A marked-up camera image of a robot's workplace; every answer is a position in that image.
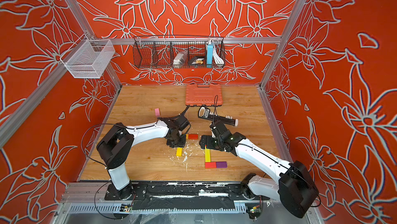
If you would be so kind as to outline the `bright yellow block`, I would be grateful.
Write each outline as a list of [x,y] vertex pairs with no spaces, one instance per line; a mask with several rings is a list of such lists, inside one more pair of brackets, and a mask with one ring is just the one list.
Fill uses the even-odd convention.
[[176,156],[177,156],[177,157],[182,157],[182,153],[183,153],[183,148],[178,147],[178,148],[177,148],[177,151],[176,151]]

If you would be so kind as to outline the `small red block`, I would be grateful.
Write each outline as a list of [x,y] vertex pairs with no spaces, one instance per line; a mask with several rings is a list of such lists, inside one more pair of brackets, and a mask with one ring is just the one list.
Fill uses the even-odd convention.
[[198,134],[188,134],[189,135],[189,140],[197,140],[199,138]]

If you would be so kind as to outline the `lime yellow long block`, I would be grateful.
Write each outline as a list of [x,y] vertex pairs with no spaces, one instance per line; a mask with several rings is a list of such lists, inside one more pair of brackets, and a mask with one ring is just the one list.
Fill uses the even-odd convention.
[[210,150],[205,148],[205,162],[210,163],[211,162],[211,156],[210,156]]

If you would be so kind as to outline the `dark purple block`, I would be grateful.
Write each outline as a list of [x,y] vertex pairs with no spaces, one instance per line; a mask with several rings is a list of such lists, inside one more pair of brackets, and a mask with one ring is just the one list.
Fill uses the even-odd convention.
[[216,168],[227,168],[227,162],[216,162]]

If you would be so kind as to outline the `long red block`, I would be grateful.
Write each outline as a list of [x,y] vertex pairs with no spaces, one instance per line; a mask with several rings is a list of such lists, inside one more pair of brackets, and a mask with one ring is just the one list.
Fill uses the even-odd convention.
[[217,168],[217,163],[216,163],[216,162],[206,162],[206,163],[205,163],[205,168],[206,168],[206,169]]

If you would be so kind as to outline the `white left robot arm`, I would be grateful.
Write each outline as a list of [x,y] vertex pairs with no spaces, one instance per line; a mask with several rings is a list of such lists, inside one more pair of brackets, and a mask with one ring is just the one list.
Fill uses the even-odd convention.
[[159,138],[166,139],[166,145],[171,148],[184,147],[186,134],[183,131],[190,127],[191,124],[184,117],[181,120],[159,118],[140,126],[114,124],[96,147],[114,188],[119,192],[132,190],[126,169],[126,160],[132,147]]

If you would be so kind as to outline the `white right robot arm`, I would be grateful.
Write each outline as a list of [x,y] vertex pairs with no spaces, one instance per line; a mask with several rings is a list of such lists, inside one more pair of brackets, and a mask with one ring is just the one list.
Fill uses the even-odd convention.
[[240,183],[238,192],[246,199],[256,196],[280,201],[284,208],[297,218],[303,218],[319,191],[308,169],[299,161],[290,163],[271,155],[240,133],[224,140],[203,135],[199,141],[202,149],[229,152],[262,170],[273,182],[255,174],[248,174]]

